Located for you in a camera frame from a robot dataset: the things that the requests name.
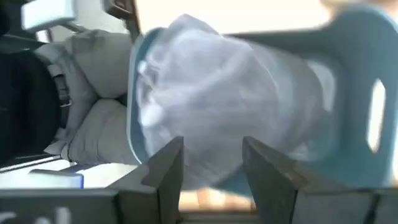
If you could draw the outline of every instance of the dark fabric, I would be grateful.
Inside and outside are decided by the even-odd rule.
[[[10,20],[6,14],[4,3],[0,1],[0,35],[5,34],[10,29]]]
[[[51,75],[32,52],[0,54],[0,164],[41,153],[60,126],[59,105]]]

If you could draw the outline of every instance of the blurry background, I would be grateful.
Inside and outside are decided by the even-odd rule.
[[[23,0],[2,0],[23,2]],[[141,31],[168,26],[176,17],[187,13],[214,27],[221,33],[255,32],[261,30],[308,29],[326,24],[333,11],[344,0],[135,0]],[[396,0],[378,0],[380,5],[396,17]],[[77,0],[78,19],[87,29],[127,33],[123,21],[102,10],[102,0]],[[17,21],[19,8],[10,6],[10,15]],[[54,41],[73,35],[63,27],[51,28]],[[13,35],[31,38],[33,34],[11,30]],[[62,170],[67,161],[53,161],[25,169],[5,172],[0,169],[0,189],[26,187],[24,176],[32,169]],[[105,187],[133,170],[134,166],[105,164],[83,171],[87,187]],[[254,210],[254,203],[235,195],[211,189],[182,192],[181,209],[193,210]]]

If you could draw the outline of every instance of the black strap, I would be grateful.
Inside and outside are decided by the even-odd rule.
[[[60,98],[61,107],[61,128],[67,127],[69,107],[72,101],[69,96],[69,88],[64,74],[59,74],[53,77],[55,85],[57,86],[58,96]]]

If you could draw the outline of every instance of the blue plastic container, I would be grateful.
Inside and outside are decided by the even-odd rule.
[[[161,29],[138,40],[131,53],[127,135],[139,161],[149,156],[137,121],[135,85],[137,63],[142,60]],[[345,10],[327,26],[295,32],[259,32],[235,37],[273,46],[304,58],[321,60],[338,77],[341,98],[338,135],[333,152],[321,161],[304,164],[352,187],[385,187],[393,180],[398,104],[398,32],[396,23],[381,9],[363,5]],[[386,92],[384,119],[377,152],[367,142],[369,107],[375,82]],[[241,195],[251,195],[242,170],[215,186]]]

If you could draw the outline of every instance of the white surface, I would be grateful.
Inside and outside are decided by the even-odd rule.
[[[102,164],[79,171],[78,174],[85,176],[85,189],[104,188],[130,173],[136,167],[124,164]]]
[[[69,167],[69,162],[58,160],[40,164],[36,166],[26,167],[14,171],[0,174],[0,189],[26,189],[34,187],[28,178],[28,173],[33,169],[62,170]]]
[[[141,31],[167,27],[182,14],[218,32],[286,30],[320,26],[330,12],[320,0],[135,0]]]
[[[37,31],[38,27],[75,20],[75,0],[35,0],[24,4],[21,14],[22,28]]]
[[[28,173],[34,169],[62,170],[69,166],[68,161],[59,160],[2,173],[0,174],[0,189],[59,188],[60,184],[65,186],[65,182],[60,183],[60,178],[49,179],[46,177],[42,179],[45,182],[39,184],[36,180],[32,181]],[[104,188],[125,176],[136,167],[124,164],[102,164],[79,171],[78,173],[84,175],[85,189]]]

